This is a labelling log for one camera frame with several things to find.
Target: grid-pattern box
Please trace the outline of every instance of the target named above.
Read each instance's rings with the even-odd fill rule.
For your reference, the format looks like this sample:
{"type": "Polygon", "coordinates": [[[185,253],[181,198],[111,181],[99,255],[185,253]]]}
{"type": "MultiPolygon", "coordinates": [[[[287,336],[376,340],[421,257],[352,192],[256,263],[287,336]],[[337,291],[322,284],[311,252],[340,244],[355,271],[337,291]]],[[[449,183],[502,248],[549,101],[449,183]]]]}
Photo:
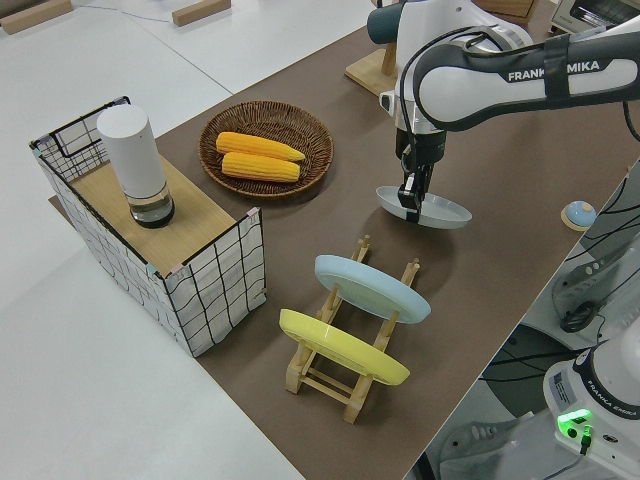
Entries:
{"type": "Polygon", "coordinates": [[[40,167],[100,265],[191,355],[220,342],[266,301],[262,214],[253,209],[162,275],[73,186],[109,161],[96,120],[122,97],[31,142],[40,167]]]}

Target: white cylinder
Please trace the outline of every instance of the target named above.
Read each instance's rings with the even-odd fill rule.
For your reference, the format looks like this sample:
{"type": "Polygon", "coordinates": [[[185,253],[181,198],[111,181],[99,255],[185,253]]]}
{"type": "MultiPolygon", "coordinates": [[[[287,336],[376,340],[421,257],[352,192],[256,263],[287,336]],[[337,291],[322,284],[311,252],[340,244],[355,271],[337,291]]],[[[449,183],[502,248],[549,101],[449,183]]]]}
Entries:
{"type": "Polygon", "coordinates": [[[134,220],[147,228],[165,226],[175,205],[147,114],[117,105],[98,116],[97,128],[134,220]]]}
{"type": "Polygon", "coordinates": [[[160,193],[166,177],[147,114],[135,105],[116,105],[98,116],[98,132],[128,197],[160,193]]]}

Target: wicker basket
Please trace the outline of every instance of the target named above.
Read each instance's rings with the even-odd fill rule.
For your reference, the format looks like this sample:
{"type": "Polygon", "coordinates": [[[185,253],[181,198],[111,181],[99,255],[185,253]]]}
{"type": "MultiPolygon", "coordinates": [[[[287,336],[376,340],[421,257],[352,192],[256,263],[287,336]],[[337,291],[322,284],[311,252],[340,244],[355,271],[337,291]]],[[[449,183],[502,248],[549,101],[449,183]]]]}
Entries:
{"type": "Polygon", "coordinates": [[[216,115],[200,136],[200,161],[205,171],[224,187],[249,197],[283,198],[316,184],[333,159],[333,140],[314,116],[293,105],[253,101],[234,105],[216,115]],[[295,183],[262,182],[232,178],[222,173],[222,154],[216,150],[220,132],[256,135],[286,143],[305,154],[300,179],[295,183]]]}

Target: wooden block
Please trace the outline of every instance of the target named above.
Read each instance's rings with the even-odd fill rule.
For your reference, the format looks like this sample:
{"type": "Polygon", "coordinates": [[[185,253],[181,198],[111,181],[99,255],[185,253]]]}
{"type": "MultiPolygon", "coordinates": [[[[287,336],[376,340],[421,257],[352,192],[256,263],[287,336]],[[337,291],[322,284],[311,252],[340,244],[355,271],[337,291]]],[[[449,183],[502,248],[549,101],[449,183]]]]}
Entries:
{"type": "Polygon", "coordinates": [[[384,48],[376,50],[349,65],[345,74],[376,96],[387,90],[393,90],[396,85],[396,75],[385,75],[382,72],[385,53],[384,48]]]}
{"type": "Polygon", "coordinates": [[[138,225],[111,164],[106,163],[71,184],[102,217],[163,277],[191,257],[235,220],[173,165],[162,159],[176,212],[169,224],[149,229],[138,225]]]}
{"type": "Polygon", "coordinates": [[[2,25],[5,32],[13,35],[34,25],[39,25],[47,20],[69,13],[72,10],[71,0],[49,0],[41,5],[27,8],[22,12],[0,19],[0,25],[2,25]]]}
{"type": "Polygon", "coordinates": [[[231,0],[201,0],[193,5],[174,11],[171,16],[173,17],[173,23],[178,27],[182,27],[230,7],[231,0]]]}
{"type": "Polygon", "coordinates": [[[473,0],[483,10],[513,23],[529,21],[538,0],[473,0]]]}

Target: corn cob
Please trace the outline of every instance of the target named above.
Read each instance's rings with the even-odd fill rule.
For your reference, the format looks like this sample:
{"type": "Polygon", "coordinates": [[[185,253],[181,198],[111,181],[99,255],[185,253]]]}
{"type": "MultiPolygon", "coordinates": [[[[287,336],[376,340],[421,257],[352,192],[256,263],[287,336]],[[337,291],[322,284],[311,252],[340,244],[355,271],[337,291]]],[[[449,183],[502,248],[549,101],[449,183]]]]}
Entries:
{"type": "Polygon", "coordinates": [[[251,153],[292,162],[304,160],[304,153],[287,144],[236,132],[220,132],[216,138],[216,150],[222,154],[229,152],[251,153]]]}
{"type": "Polygon", "coordinates": [[[222,159],[222,173],[267,182],[297,182],[300,165],[261,155],[229,152],[222,159]]]}

